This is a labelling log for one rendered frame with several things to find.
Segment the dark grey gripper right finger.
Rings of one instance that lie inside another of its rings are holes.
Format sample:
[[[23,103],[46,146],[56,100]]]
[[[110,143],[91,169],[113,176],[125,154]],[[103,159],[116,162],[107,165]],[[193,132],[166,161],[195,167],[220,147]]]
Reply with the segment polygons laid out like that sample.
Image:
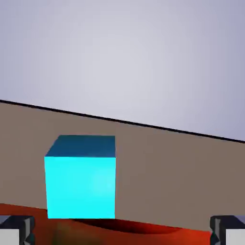
[[[245,216],[212,216],[210,228],[210,245],[245,245]]]

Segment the small cyan cube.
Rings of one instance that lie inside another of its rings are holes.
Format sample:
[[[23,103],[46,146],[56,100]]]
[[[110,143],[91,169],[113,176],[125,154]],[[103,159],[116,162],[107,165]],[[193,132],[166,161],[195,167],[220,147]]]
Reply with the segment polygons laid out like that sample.
[[[60,135],[44,156],[49,219],[114,219],[113,135]]]

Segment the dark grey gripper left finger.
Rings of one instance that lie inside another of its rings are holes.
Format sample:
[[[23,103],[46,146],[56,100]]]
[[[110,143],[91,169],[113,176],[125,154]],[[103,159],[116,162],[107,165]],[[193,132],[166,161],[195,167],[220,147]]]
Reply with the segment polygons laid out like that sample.
[[[35,218],[29,215],[0,215],[0,245],[35,245]]]

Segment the large red box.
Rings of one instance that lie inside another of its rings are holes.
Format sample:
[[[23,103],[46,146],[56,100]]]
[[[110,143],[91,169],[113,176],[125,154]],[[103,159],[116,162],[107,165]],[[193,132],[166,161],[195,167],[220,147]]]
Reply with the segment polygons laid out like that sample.
[[[35,245],[210,245],[209,231],[111,220],[104,228],[74,220],[48,219],[45,209],[0,203],[0,215],[35,218]]]

